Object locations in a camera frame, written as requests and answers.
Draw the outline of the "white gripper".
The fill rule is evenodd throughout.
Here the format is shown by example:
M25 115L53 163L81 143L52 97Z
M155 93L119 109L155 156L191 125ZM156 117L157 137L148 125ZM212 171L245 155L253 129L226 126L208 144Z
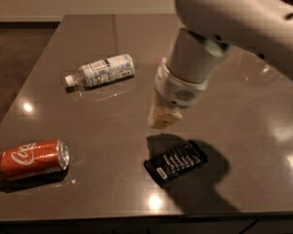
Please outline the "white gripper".
M164 58L156 70L154 85L155 94L147 120L152 128L165 129L183 119L178 107L194 106L207 89L208 82L195 84L176 77Z

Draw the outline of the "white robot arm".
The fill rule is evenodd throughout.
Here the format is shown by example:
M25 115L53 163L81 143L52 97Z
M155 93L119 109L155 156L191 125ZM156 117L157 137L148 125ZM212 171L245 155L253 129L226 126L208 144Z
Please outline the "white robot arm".
M179 29L154 77L148 123L165 129L199 100L209 76L243 49L293 81L293 6L281 0L175 0Z

